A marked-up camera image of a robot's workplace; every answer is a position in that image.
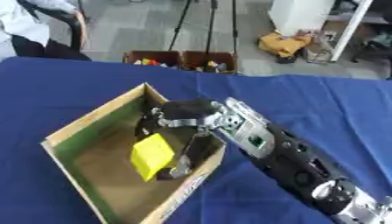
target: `wooden box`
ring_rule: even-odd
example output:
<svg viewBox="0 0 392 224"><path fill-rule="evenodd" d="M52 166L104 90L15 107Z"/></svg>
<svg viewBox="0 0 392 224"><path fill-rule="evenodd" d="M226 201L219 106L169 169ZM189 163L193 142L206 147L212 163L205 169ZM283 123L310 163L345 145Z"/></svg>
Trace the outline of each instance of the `wooden box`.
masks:
<svg viewBox="0 0 392 224"><path fill-rule="evenodd" d="M220 164L225 144L215 138L209 156L186 178L142 180L130 163L134 128L145 103L165 101L150 85L142 84L42 143L102 223L162 223ZM191 132L181 131L183 137ZM164 133L174 140L177 152L185 145L181 133Z"/></svg>

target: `blue tablecloth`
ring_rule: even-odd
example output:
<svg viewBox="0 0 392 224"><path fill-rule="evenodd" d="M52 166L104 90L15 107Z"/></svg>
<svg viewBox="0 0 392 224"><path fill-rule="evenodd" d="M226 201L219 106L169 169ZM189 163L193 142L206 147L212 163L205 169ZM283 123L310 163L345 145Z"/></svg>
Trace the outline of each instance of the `blue tablecloth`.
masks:
<svg viewBox="0 0 392 224"><path fill-rule="evenodd" d="M246 102L335 157L381 200L392 195L392 82L239 77L56 59L0 64L2 223L97 223L39 143L142 82L170 100ZM221 167L168 223L331 223L259 172L231 143Z"/></svg>

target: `tripod leg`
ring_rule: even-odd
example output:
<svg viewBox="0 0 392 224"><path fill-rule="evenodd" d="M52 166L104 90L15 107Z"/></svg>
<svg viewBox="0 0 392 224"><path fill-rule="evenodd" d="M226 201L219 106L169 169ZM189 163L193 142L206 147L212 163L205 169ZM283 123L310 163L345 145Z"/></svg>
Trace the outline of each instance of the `tripod leg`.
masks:
<svg viewBox="0 0 392 224"><path fill-rule="evenodd" d="M210 25L208 29L208 38L206 41L206 62L204 63L204 71L207 70L208 61L209 61L209 54L211 49L211 40L213 38L214 32L214 23L215 23L215 12L218 9L218 2L217 0L211 0L211 17L210 17Z"/></svg>
<svg viewBox="0 0 392 224"><path fill-rule="evenodd" d="M186 18L186 14L188 13L189 6L191 6L191 2L192 2L192 0L186 0L185 8L182 11L181 18L178 21L178 25L177 25L176 29L174 29L174 37L171 41L169 51L172 50L172 48L174 47L174 44L176 43L177 37L179 36L179 31L181 30L182 24L184 23L184 19Z"/></svg>
<svg viewBox="0 0 392 224"><path fill-rule="evenodd" d="M234 55L237 55L238 30L237 30L237 2L233 0L233 39L234 39Z"/></svg>

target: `yellow block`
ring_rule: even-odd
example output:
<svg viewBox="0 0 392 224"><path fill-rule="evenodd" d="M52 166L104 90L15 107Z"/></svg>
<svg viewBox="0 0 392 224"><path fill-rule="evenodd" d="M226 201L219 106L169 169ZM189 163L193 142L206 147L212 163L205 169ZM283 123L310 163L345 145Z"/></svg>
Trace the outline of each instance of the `yellow block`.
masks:
<svg viewBox="0 0 392 224"><path fill-rule="evenodd" d="M167 166L174 157L172 147L159 134L154 134L133 146L130 161L144 181Z"/></svg>

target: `floor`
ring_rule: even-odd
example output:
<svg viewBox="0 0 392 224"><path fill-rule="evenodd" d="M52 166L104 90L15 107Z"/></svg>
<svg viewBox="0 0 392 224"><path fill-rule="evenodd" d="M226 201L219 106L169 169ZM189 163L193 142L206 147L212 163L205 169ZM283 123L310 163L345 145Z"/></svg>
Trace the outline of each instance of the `floor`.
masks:
<svg viewBox="0 0 392 224"><path fill-rule="evenodd" d="M185 0L84 0L89 22L89 42L84 53L93 60L121 62L130 50L166 50L179 21ZM302 59L290 65L279 65L274 57L256 48L260 35L271 31L268 10L271 0L238 0L239 67L247 75L316 74L359 79L385 79L389 74L387 61L362 60L349 62L348 53L333 64L309 64ZM214 51L233 51L231 1L219 0L213 34ZM205 49L210 13L209 0L193 3L175 45L176 50ZM69 33L58 21L49 21L52 36L68 42Z"/></svg>

